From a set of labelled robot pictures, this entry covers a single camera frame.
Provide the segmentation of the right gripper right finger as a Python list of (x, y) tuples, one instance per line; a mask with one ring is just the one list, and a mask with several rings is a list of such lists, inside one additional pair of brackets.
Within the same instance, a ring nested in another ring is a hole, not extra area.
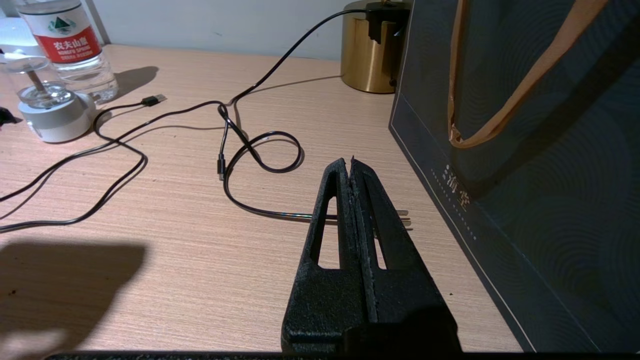
[(381, 180), (352, 159), (365, 322), (350, 353), (461, 353), (458, 326)]

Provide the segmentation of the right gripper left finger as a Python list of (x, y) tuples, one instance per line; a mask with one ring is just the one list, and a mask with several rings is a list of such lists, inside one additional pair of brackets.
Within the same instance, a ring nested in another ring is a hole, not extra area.
[[(358, 198), (361, 162), (338, 159), (322, 174), (281, 325), (284, 353), (340, 353), (345, 333), (371, 316), (370, 266), (377, 262), (370, 213)], [(319, 264), (329, 202), (336, 201), (338, 268)]]

